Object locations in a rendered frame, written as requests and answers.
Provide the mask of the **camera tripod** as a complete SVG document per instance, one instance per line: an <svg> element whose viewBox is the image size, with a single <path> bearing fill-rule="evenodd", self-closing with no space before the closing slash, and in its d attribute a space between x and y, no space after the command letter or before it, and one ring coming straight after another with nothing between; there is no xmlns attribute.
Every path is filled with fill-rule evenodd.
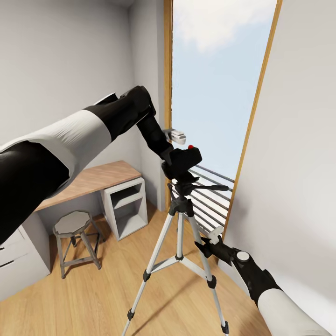
<svg viewBox="0 0 336 336"><path fill-rule="evenodd" d="M175 198L172 188L173 185L168 183L168 188L170 189L170 196L171 196L171 203L170 203L170 210L168 212L168 216L166 218L165 224L163 226L162 232L159 236L159 239L156 243L153 255L150 259L150 262L148 264L147 269L145 269L145 272L143 274L143 282L140 286L140 290L138 292L138 295L136 297L136 300L134 302L133 307L129 310L127 317L128 321L124 328L122 336L125 336L127 328L129 326L130 321L133 319L133 316L135 314L135 309L137 307L137 304L140 300L140 297L144 291L145 285L147 283L147 280L150 278L151 274L166 268L170 265L173 265L175 263L182 263L187 268L191 269L193 272L204 278L208 286L211 288L213 297L216 303L216 307L218 310L218 314L221 320L221 328L222 331L225 333L225 336L229 335L229 324L227 321L224 320L222 310L220 307L220 303L217 297L217 293L215 290L215 287L217 285L217 280L215 276L211 275L209 263L207 261L207 258L204 256L204 254L199 250L204 270L197 266L195 263L187 259L182 255L182 249L183 249L183 228L184 228L184 213L187 212L190 224L196 239L197 243L204 244L199 229L196 223L196 219L194 216L194 210L193 210L193 202L191 201L191 198L187 199L186 196L190 195L191 192L194 189L211 189L211 190L219 190L219 191L228 191L229 186L228 185L211 185L211 186L202 186L202 185L194 185L193 183L198 181L200 177L194 177L189 171L184 172L183 174L179 175L175 178L177 180L175 184L175 189L180 194L179 197ZM171 222L175 216L175 213L178 212L178 229L177 229L177 253L175 256L168 258L158 264L155 265L156 258L159 254L159 251L162 247L162 244L164 242L164 239L166 237L166 234L168 232L168 229L171 225Z"/></svg>

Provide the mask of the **digital camera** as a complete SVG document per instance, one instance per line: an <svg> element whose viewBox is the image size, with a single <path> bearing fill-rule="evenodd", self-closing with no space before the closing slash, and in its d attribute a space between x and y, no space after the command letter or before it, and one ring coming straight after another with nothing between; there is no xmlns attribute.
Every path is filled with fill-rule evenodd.
<svg viewBox="0 0 336 336"><path fill-rule="evenodd" d="M161 167L165 176L170 180L175 179L203 161L200 150L193 145L189 145L186 150L174 149L169 154L172 165L169 166L165 161Z"/></svg>

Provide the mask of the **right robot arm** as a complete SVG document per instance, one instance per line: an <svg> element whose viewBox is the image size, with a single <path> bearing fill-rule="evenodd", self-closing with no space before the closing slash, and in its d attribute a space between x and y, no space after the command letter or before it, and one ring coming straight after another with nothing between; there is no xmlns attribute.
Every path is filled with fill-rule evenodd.
<svg viewBox="0 0 336 336"><path fill-rule="evenodd" d="M268 270L262 270L249 253L225 245L222 225L195 245L209 258L212 254L232 266L246 292L255 301L272 336L333 336L306 314L277 284Z"/></svg>

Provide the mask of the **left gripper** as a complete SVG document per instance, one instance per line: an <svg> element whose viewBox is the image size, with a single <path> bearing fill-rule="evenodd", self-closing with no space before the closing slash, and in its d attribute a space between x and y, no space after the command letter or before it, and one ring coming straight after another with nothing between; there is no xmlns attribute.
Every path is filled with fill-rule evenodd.
<svg viewBox="0 0 336 336"><path fill-rule="evenodd" d="M142 134L142 136L147 142L147 146L171 166L172 161L169 153L174 150L174 146L171 142L167 141L159 124L150 134Z"/></svg>

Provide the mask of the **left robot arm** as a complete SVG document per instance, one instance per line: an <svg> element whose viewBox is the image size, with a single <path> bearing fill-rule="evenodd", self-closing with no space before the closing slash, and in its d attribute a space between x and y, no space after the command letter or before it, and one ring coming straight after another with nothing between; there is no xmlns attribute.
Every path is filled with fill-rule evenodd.
<svg viewBox="0 0 336 336"><path fill-rule="evenodd" d="M147 146L172 165L184 133L161 130L151 96L137 86L0 147L0 246L46 199L57 196L119 135L137 125Z"/></svg>

